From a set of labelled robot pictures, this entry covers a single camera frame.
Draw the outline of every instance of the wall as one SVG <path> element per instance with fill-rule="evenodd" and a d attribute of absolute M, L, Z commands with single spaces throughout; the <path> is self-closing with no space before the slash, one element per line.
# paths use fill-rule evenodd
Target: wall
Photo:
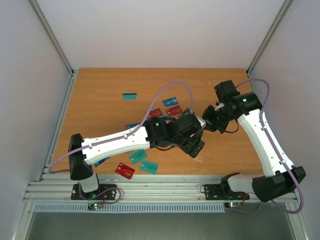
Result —
<path fill-rule="evenodd" d="M 267 118 L 282 148 L 303 166 L 303 214 L 318 239 L 320 182 L 320 1 L 294 1 L 251 77 L 271 85 Z M 265 87 L 254 84 L 263 99 Z"/>
<path fill-rule="evenodd" d="M 283 1 L 38 0 L 74 69 L 246 69 Z"/>
<path fill-rule="evenodd" d="M 37 180 L 68 73 L 27 0 L 0 1 L 0 239 Z"/>

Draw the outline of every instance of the mounting plate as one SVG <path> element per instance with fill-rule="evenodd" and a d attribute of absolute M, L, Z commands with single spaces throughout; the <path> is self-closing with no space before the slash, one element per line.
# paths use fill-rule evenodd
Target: mounting plate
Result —
<path fill-rule="evenodd" d="M 243 197 L 239 195 L 238 192 L 232 192 L 229 194 L 228 197 L 225 197 L 222 189 L 220 187 L 220 184 L 205 184 L 204 186 L 204 194 L 205 194 L 205 200 L 243 200 Z M 249 194 L 242 192 L 242 194 L 245 197 L 245 200 L 249 200 L 250 196 Z"/>
<path fill-rule="evenodd" d="M 113 190 L 108 190 L 105 192 L 106 194 L 106 198 L 105 198 L 105 195 L 102 194 L 101 196 L 98 196 L 96 198 L 94 198 L 94 194 L 95 195 L 98 195 L 99 193 L 109 189 L 109 188 L 116 188 L 117 185 L 115 184 L 99 184 L 99 190 L 95 191 L 95 192 L 90 192 L 90 193 L 84 193 L 82 192 L 82 196 L 85 198 L 81 198 L 80 195 L 79 195 L 79 185 L 78 183 L 74 184 L 73 185 L 73 188 L 72 188 L 72 192 L 71 192 L 71 200 L 83 200 L 83 201 L 88 201 L 88 200 L 107 200 L 107 201 L 114 201 L 116 199 L 116 194 L 117 194 L 117 191 L 115 191 L 115 194 L 112 194 L 112 191 Z"/>

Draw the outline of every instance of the brown wooden surface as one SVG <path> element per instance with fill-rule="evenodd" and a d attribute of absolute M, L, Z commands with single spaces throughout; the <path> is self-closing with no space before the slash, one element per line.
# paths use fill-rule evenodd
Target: brown wooden surface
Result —
<path fill-rule="evenodd" d="M 201 116 L 208 105 L 215 105 L 214 86 L 225 80 L 235 84 L 247 79 L 244 69 L 202 68 L 81 68 L 61 129 L 54 160 L 67 152 L 71 135 L 80 133 L 83 138 L 94 138 L 125 130 L 125 125 L 139 123 L 154 96 L 166 84 L 181 81 L 193 93 L 194 111 Z M 249 84 L 239 87 L 249 92 Z M 122 93 L 136 92 L 137 100 L 122 100 Z M 177 97 L 184 110 L 190 106 L 187 90 L 176 85 L 167 89 L 157 100 L 154 109 L 166 113 L 162 100 Z M 228 130 L 236 124 L 232 122 Z M 205 131 L 203 150 L 194 160 L 178 147 L 169 151 L 147 149 L 145 159 L 158 164 L 157 174 L 226 175 L 235 172 L 261 174 L 258 156 L 244 130 L 235 134 Z M 140 163 L 133 165 L 129 153 L 110 157 L 95 169 L 96 173 L 113 174 L 120 162 L 140 171 Z M 68 158 L 54 170 L 69 168 Z"/>

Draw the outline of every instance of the table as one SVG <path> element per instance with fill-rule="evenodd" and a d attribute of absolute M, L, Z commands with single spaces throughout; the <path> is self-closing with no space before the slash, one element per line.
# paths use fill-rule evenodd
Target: table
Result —
<path fill-rule="evenodd" d="M 81 68 L 78 72 L 69 106 L 57 142 L 54 161 L 64 155 L 70 137 L 80 133 L 83 138 L 94 138 L 125 130 L 125 125 L 139 123 L 154 96 L 166 84 L 181 81 L 193 93 L 194 112 L 201 116 L 208 105 L 215 105 L 214 86 L 225 80 L 234 84 L 247 78 L 244 69 L 212 68 Z M 250 85 L 238 88 L 241 93 L 250 92 Z M 136 100 L 122 100 L 126 92 L 137 93 Z M 162 100 L 177 97 L 184 110 L 190 106 L 188 91 L 181 85 L 168 88 L 153 108 L 165 114 Z M 231 122 L 227 130 L 237 127 Z M 205 131 L 205 146 L 197 158 L 185 154 L 178 147 L 169 151 L 147 149 L 145 159 L 158 164 L 157 174 L 168 175 L 227 175 L 235 172 L 261 174 L 258 155 L 245 131 L 240 127 L 234 134 Z M 98 174 L 113 174 L 120 162 L 135 169 L 134 174 L 149 174 L 133 165 L 130 153 L 110 157 L 95 168 Z M 68 158 L 53 170 L 69 168 Z"/>

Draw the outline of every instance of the robotic arm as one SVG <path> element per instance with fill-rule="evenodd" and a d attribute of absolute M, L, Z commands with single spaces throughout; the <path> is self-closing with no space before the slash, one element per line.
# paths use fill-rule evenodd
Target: robotic arm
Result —
<path fill-rule="evenodd" d="M 264 176 L 254 177 L 233 173 L 221 179 L 220 187 L 226 198 L 234 192 L 255 194 L 262 202 L 268 202 L 279 196 L 292 192 L 296 186 L 283 166 L 285 162 L 300 183 L 306 176 L 302 166 L 295 167 L 282 150 L 274 134 L 269 128 L 265 115 L 260 122 L 262 105 L 253 92 L 240 94 L 231 80 L 221 82 L 214 87 L 219 104 L 216 108 L 209 105 L 202 118 L 182 114 L 179 118 L 153 117 L 144 122 L 143 126 L 133 135 L 127 136 L 136 127 L 115 134 L 98 137 L 82 138 L 80 134 L 71 137 L 69 151 L 90 146 L 87 149 L 69 156 L 70 178 L 81 184 L 85 193 L 92 193 L 99 188 L 97 175 L 92 164 L 117 154 L 132 150 L 149 149 L 168 146 L 179 147 L 186 154 L 195 158 L 205 143 L 201 141 L 204 130 L 224 133 L 229 122 L 238 121 L 249 136 L 262 164 Z M 284 161 L 277 154 L 265 133 L 265 128 L 282 154 Z M 94 143 L 110 140 L 115 137 L 124 138 L 95 145 Z"/>

